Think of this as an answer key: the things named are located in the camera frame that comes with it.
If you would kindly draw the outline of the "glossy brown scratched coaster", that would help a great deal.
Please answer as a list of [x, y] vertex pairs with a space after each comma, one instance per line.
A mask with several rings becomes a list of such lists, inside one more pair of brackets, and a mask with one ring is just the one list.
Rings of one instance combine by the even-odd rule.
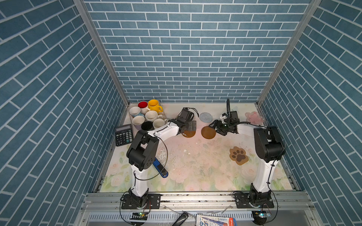
[[184, 131], [182, 133], [182, 135], [186, 138], [191, 138], [191, 137], [195, 136], [195, 134], [196, 134], [196, 131]]

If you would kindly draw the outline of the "light blue woven coaster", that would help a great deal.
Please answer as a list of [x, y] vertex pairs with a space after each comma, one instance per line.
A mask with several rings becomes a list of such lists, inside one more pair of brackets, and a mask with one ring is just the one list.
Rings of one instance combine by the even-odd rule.
[[211, 123], [213, 121], [213, 116], [210, 113], [203, 112], [199, 115], [199, 119], [202, 122]]

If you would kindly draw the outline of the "dark brown wooden coaster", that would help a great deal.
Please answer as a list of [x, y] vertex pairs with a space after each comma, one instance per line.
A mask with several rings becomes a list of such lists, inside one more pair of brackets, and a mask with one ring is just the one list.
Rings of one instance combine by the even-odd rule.
[[216, 130], [212, 127], [205, 126], [201, 130], [201, 135], [205, 139], [213, 139], [216, 136]]

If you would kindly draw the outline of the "cork paw coaster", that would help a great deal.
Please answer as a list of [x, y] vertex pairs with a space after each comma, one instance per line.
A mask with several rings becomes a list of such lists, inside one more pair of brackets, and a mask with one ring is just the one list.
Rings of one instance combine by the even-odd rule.
[[249, 161], [246, 151], [243, 148], [234, 147], [230, 149], [230, 159], [235, 161], [237, 165], [241, 166]]

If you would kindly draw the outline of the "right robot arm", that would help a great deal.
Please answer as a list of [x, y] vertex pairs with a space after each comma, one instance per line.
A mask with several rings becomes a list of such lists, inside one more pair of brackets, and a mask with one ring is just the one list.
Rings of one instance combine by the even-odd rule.
[[209, 127], [217, 133], [226, 136], [227, 133], [253, 133], [255, 152], [259, 157], [256, 178], [251, 184], [250, 194], [270, 194], [270, 182], [276, 165], [285, 153], [282, 138], [276, 126], [262, 126], [247, 121], [240, 121], [236, 111], [221, 115], [220, 120], [214, 120]]

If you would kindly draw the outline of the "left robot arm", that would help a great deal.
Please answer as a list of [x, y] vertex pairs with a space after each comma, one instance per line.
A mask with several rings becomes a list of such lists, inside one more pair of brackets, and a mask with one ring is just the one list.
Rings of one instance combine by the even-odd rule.
[[149, 190], [147, 185], [148, 168], [155, 160], [159, 141], [164, 142], [185, 131], [195, 131], [194, 114], [198, 114], [195, 108], [184, 107], [176, 118], [170, 119], [161, 128], [153, 131], [140, 130], [137, 132], [126, 154], [133, 174], [130, 195], [139, 199], [147, 196]]

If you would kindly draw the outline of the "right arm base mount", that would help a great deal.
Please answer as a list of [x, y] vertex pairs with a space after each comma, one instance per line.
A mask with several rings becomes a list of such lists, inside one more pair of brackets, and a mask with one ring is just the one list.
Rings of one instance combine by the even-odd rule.
[[266, 193], [243, 193], [240, 191], [235, 191], [232, 193], [232, 197], [235, 199], [236, 206], [238, 209], [248, 209], [248, 208], [274, 208], [274, 203], [272, 201], [271, 192]]

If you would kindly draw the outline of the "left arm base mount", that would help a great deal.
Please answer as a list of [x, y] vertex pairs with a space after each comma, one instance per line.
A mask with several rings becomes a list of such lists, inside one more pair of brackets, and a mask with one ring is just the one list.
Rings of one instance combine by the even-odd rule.
[[142, 197], [138, 197], [131, 192], [125, 194], [122, 198], [121, 209], [159, 209], [161, 202], [161, 194], [149, 194], [146, 192]]

